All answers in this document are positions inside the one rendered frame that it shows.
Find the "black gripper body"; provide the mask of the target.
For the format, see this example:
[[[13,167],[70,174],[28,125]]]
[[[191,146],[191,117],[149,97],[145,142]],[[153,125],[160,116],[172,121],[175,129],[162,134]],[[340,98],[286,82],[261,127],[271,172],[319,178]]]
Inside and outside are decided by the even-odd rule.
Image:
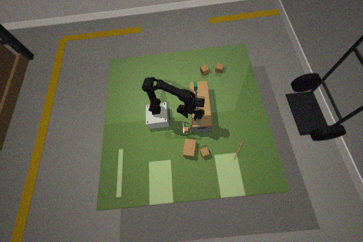
[[[202,110],[198,110],[195,111],[194,105],[190,108],[185,107],[184,105],[179,105],[177,108],[177,112],[178,113],[189,113],[189,114],[194,114],[196,118],[198,119],[202,119],[203,115],[204,115],[204,111]]]

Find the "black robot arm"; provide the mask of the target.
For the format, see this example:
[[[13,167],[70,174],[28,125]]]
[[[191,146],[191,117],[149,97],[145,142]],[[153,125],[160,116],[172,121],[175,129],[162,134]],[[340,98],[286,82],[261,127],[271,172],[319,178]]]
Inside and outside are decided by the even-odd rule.
[[[155,86],[153,86],[154,81],[157,82]],[[149,111],[152,111],[152,115],[160,114],[161,108],[160,108],[160,102],[161,100],[159,98],[156,98],[155,90],[161,89],[164,90],[170,94],[173,94],[177,96],[181,101],[184,102],[185,107],[190,108],[194,105],[194,108],[196,107],[204,107],[205,100],[203,98],[196,98],[193,92],[187,89],[179,89],[176,88],[163,80],[158,80],[154,77],[148,77],[144,79],[143,85],[142,85],[143,91],[146,91],[148,94],[148,97],[151,101]],[[192,96],[192,97],[191,97]]]

